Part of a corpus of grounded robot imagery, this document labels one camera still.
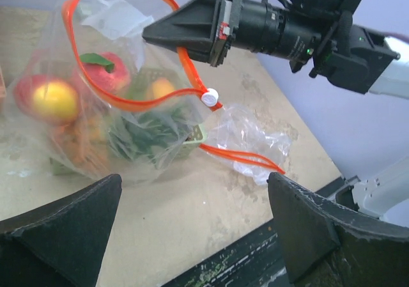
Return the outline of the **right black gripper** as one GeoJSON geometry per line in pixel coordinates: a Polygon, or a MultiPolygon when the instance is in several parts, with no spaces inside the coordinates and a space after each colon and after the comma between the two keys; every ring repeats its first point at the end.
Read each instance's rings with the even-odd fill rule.
{"type": "Polygon", "coordinates": [[[276,57],[310,57],[323,39],[321,22],[306,17],[287,0],[278,8],[268,0],[190,0],[143,29],[143,39],[191,59],[223,64],[236,47],[276,57]]]}

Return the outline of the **clear zip bag orange zipper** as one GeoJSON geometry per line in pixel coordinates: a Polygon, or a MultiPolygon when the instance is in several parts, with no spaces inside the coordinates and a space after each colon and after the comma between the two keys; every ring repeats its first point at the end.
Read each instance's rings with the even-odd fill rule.
{"type": "Polygon", "coordinates": [[[221,108],[185,49],[145,36],[177,9],[175,0],[59,0],[10,85],[10,125],[88,178],[155,179],[221,108]]]}

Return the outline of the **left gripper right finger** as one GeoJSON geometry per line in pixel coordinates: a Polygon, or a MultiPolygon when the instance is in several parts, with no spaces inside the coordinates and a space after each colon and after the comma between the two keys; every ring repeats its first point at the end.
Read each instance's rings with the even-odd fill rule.
{"type": "Polygon", "coordinates": [[[311,192],[280,173],[268,197],[294,286],[408,286],[408,228],[311,192]]]}

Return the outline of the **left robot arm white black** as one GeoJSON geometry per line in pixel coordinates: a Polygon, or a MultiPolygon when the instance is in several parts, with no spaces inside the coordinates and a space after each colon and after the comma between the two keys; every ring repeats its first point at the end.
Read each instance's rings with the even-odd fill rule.
{"type": "MultiPolygon", "coordinates": [[[[95,286],[121,197],[110,175],[1,222],[2,286],[95,286]]],[[[408,161],[318,192],[272,173],[274,219],[170,286],[407,286],[408,161]]]]}

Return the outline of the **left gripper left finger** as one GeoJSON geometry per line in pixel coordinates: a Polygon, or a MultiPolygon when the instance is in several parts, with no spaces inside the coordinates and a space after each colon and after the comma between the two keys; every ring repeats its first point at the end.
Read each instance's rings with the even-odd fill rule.
{"type": "Polygon", "coordinates": [[[1,286],[95,286],[121,184],[109,175],[1,221],[1,286]]]}

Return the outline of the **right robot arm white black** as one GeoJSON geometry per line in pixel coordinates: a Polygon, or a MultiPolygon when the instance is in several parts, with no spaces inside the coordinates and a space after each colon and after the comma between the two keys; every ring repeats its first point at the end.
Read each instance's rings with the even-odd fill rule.
{"type": "Polygon", "coordinates": [[[190,0],[146,26],[143,39],[219,66],[232,47],[309,61],[309,76],[356,93],[408,97],[408,43],[353,23],[361,0],[190,0]]]}

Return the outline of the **red yellow toy peach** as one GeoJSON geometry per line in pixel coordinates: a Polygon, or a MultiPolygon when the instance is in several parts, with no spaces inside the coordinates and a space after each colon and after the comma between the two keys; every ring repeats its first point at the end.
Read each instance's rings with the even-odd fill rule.
{"type": "Polygon", "coordinates": [[[13,97],[25,115],[49,125],[70,124],[81,111],[78,91],[59,77],[44,74],[23,77],[16,84],[13,97]]]}

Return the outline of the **toy pineapple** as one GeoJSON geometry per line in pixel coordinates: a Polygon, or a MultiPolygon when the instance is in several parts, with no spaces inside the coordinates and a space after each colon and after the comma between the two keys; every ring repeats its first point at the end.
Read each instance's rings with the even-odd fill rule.
{"type": "Polygon", "coordinates": [[[121,167],[166,168],[193,126],[180,108],[142,114],[96,114],[55,128],[51,139],[78,172],[102,176],[121,167]]]}

